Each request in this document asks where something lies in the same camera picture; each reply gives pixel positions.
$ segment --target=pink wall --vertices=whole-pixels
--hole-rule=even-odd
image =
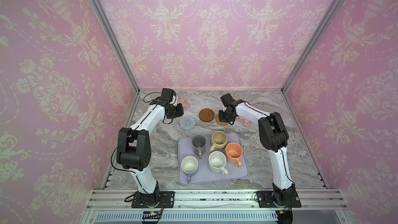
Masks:
[[[331,0],[101,0],[141,88],[281,88]]]
[[[345,0],[288,98],[357,223],[396,223],[398,0]]]
[[[88,0],[0,0],[0,223],[79,223],[133,97]]]

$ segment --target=marble surface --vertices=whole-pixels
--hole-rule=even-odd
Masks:
[[[132,123],[135,123],[147,111],[149,103],[144,103],[142,98],[151,92],[153,91],[142,91],[140,93],[140,101],[135,110]],[[152,158],[149,166],[153,177],[159,182],[161,189],[272,188],[273,173],[271,161],[267,150],[260,143],[258,127],[255,124],[245,123],[237,118],[233,126],[222,127],[215,120],[206,123],[199,119],[199,111],[203,108],[210,108],[215,113],[222,110],[220,97],[225,93],[231,93],[235,100],[243,99],[263,111],[279,112],[289,133],[287,159],[291,177],[296,183],[296,188],[322,187],[316,168],[311,162],[308,151],[286,107],[280,90],[176,91],[176,93],[179,99],[182,99],[182,97],[187,99],[184,115],[192,116],[196,121],[196,126],[191,130],[183,130],[179,126],[180,118],[176,118],[170,125],[159,122],[151,134]],[[153,99],[157,95],[151,94],[145,100]],[[198,134],[210,135],[217,130],[225,133],[236,132],[240,136],[250,175],[245,179],[189,186],[181,185],[178,182],[178,140],[182,137],[192,137]],[[110,188],[136,189],[137,186],[130,173],[115,171]]]

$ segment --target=lavender serving tray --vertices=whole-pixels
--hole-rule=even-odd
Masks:
[[[238,143],[241,145],[240,137],[237,133],[231,132],[226,133],[228,138],[228,143]],[[232,164],[226,162],[225,168],[228,170],[228,175],[224,176],[221,172],[214,173],[209,168],[209,149],[211,135],[205,135],[206,138],[206,153],[203,155],[202,159],[199,159],[199,156],[193,153],[192,148],[192,138],[181,138],[178,141],[178,181],[182,185],[190,185],[196,183],[209,183],[209,182],[217,182],[217,181],[226,181],[226,180],[234,180],[239,178],[246,178],[249,175],[249,167],[246,162],[245,153],[243,153],[240,158],[242,162],[242,167],[238,168],[236,164]],[[194,156],[198,159],[199,166],[196,174],[191,177],[191,182],[187,183],[187,175],[181,169],[181,161],[186,156]]]

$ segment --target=mug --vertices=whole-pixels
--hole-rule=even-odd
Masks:
[[[224,149],[228,143],[228,139],[224,132],[218,131],[213,133],[213,135],[211,136],[210,143],[211,143],[211,148],[209,152],[212,153],[215,150]]]
[[[202,135],[196,135],[192,138],[193,152],[202,159],[202,155],[206,152],[206,138]]]
[[[228,170],[225,168],[226,157],[222,152],[212,152],[209,156],[209,168],[212,172],[222,172],[224,175],[228,175]]]
[[[191,182],[191,176],[193,176],[197,169],[198,169],[198,160],[196,159],[196,157],[193,156],[187,156],[184,157],[184,159],[182,159],[181,161],[181,168],[182,171],[187,174],[187,183]]]
[[[225,148],[226,161],[229,163],[236,163],[237,167],[242,167],[240,158],[243,155],[243,149],[237,143],[229,143]]]

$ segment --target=blue coaster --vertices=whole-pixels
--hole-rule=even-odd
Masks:
[[[184,116],[180,120],[180,127],[184,130],[191,130],[195,126],[195,119],[191,116]]]

